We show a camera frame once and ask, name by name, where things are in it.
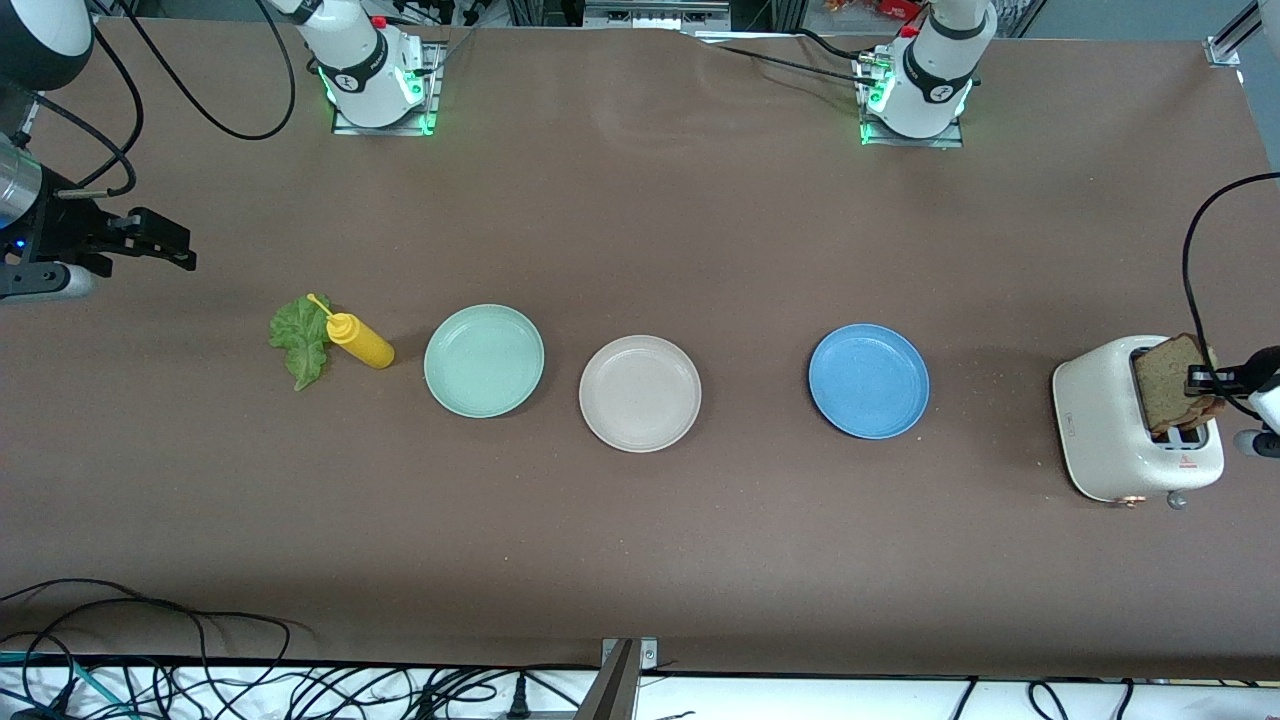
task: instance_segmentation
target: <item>plate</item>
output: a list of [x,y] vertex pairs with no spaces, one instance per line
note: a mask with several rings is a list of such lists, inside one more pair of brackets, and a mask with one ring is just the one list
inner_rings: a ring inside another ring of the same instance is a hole
[[660,337],[636,334],[591,357],[577,401],[595,437],[626,452],[654,452],[694,427],[703,383],[685,351]]
[[463,418],[495,418],[532,395],[543,377],[543,337],[504,305],[472,305],[444,320],[426,343],[426,387]]
[[809,392],[832,425],[886,439],[914,425],[929,405],[929,373],[908,340],[881,325],[845,325],[809,360]]

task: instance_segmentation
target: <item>green leaf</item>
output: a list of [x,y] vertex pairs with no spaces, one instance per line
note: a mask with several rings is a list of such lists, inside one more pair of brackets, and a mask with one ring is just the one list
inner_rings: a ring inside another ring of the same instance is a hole
[[[329,307],[329,299],[324,295],[316,295],[316,300]],[[329,342],[326,319],[328,315],[306,296],[280,307],[271,318],[270,343],[284,350],[284,366],[297,380],[293,389],[314,383],[329,360],[325,351]]]
[[285,350],[284,366],[298,380],[293,384],[293,389],[302,389],[316,382],[326,360],[329,360],[329,354],[325,352],[324,343],[320,341],[315,341],[306,347],[291,347]]

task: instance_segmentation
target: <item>brown table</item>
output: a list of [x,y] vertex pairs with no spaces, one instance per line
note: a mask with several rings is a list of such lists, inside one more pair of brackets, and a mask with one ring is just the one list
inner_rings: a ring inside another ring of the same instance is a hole
[[[154,27],[220,118],[278,118],[265,27]],[[1050,404],[1059,363],[1188,328],[1190,214],[1266,168],[1235,73],[1197,45],[997,42],[966,146],[920,151],[860,146],[836,81],[676,33],[481,29],[435,137],[332,137],[302,76],[287,131],[247,143],[105,28],[147,101],[138,188],[106,205],[188,225],[200,269],[122,260],[88,301],[0,311],[5,588],[93,575],[282,615],[314,630],[294,657],[589,662],[600,637],[650,634],[680,669],[1280,673],[1280,465],[1229,451],[1189,511],[1114,510],[1068,482]],[[56,97],[127,133],[105,58]],[[59,120],[36,135],[67,174],[101,160]],[[1202,227],[1226,360],[1276,341],[1277,200],[1234,193]],[[296,393],[266,325],[307,291],[392,338],[396,365],[335,351]],[[547,343],[538,392],[495,420],[422,383],[431,331],[476,302]],[[929,364],[902,437],[846,437],[808,397],[810,351],[852,322]],[[704,382],[694,430],[654,455],[577,410],[590,355],[630,333]],[[221,652],[270,652],[233,629]],[[77,642],[195,652],[137,611]]]

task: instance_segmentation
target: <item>white plate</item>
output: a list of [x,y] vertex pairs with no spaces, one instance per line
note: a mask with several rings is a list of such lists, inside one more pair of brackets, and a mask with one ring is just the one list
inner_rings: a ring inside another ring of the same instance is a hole
[[595,437],[626,452],[654,452],[694,427],[703,383],[682,350],[660,337],[634,334],[591,357],[577,401]]

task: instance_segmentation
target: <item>red object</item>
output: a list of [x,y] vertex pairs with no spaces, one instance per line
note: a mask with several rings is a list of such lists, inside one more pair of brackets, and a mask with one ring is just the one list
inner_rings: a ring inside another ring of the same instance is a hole
[[891,18],[905,22],[911,22],[915,19],[915,15],[920,14],[920,6],[911,3],[911,0],[879,0],[876,9]]

